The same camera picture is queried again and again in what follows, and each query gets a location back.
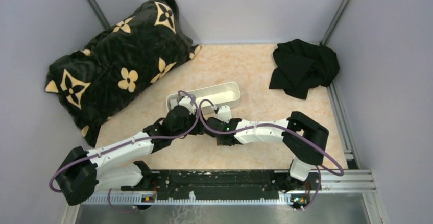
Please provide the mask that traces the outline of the brown leather card holder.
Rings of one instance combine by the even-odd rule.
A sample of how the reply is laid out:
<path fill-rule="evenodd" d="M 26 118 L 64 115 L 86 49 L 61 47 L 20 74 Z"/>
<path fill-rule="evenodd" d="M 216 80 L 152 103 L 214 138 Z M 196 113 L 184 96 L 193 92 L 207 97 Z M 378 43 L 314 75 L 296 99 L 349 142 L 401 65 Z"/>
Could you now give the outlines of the brown leather card holder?
<path fill-rule="evenodd" d="M 227 138 L 217 138 L 216 143 L 218 146 L 233 146 L 232 140 Z"/>

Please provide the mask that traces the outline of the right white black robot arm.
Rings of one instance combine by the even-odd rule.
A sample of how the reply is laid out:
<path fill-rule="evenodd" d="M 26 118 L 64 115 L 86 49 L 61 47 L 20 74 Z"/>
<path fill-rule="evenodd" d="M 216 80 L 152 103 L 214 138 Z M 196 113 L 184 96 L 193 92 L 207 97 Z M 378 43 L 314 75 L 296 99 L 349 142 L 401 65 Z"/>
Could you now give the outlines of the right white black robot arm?
<path fill-rule="evenodd" d="M 324 155 L 318 149 L 325 151 L 329 130 L 305 114 L 295 111 L 288 118 L 274 121 L 222 120 L 222 110 L 218 110 L 217 117 L 205 120 L 205 133 L 224 146 L 284 144 L 295 155 L 287 176 L 293 189 L 306 185 L 310 171 L 323 164 Z"/>

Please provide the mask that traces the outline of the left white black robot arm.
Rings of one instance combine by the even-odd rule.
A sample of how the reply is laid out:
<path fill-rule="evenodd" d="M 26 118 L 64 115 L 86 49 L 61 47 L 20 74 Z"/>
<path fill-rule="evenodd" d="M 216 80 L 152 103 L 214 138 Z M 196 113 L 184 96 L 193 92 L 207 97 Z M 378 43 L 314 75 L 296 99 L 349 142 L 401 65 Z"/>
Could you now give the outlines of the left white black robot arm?
<path fill-rule="evenodd" d="M 153 174 L 138 158 L 165 149 L 178 138 L 204 133 L 196 97 L 184 91 L 178 94 L 178 104 L 165 117 L 130 138 L 91 150 L 73 148 L 50 179 L 50 189 L 62 193 L 70 206 L 99 191 L 149 189 Z"/>

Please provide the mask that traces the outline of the white oblong plastic tray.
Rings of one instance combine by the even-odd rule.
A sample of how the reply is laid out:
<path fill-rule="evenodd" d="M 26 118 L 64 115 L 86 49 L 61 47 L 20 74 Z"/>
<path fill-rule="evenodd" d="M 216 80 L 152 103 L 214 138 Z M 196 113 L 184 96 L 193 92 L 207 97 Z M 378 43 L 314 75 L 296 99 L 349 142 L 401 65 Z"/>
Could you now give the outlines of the white oblong plastic tray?
<path fill-rule="evenodd" d="M 195 98 L 197 99 L 197 105 L 202 99 L 208 99 L 218 107 L 227 105 L 230 108 L 236 108 L 239 105 L 241 97 L 240 89 L 236 82 L 226 82 L 218 85 L 208 86 L 200 89 L 187 91 L 187 93 L 195 96 Z M 176 98 L 178 101 L 180 100 L 178 93 L 169 95 L 165 101 L 166 108 L 168 107 L 167 103 L 170 98 Z M 211 108 L 211 105 L 209 103 L 203 103 L 201 109 L 203 115 L 213 112 L 213 109 Z"/>

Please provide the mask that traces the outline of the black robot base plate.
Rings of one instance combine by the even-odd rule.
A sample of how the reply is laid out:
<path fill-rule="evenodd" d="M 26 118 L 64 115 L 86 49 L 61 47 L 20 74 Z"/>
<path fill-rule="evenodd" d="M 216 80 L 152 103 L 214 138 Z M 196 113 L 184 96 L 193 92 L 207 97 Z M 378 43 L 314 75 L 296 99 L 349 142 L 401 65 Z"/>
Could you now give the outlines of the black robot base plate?
<path fill-rule="evenodd" d="M 310 172 L 305 181 L 298 181 L 286 170 L 160 170 L 121 190 L 155 191 L 158 200 L 185 200 L 191 192 L 206 201 L 276 200 L 290 191 L 305 195 L 317 187 L 318 179 L 317 172 Z"/>

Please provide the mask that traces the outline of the black cloth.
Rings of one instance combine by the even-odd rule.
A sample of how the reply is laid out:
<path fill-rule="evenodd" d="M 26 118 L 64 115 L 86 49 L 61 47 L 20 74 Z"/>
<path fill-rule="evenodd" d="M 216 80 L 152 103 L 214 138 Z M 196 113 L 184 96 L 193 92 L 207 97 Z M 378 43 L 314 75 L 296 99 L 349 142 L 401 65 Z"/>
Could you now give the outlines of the black cloth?
<path fill-rule="evenodd" d="M 276 68 L 269 89 L 306 100 L 310 89 L 328 87 L 340 72 L 337 54 L 327 46 L 300 39 L 277 44 L 272 53 Z"/>

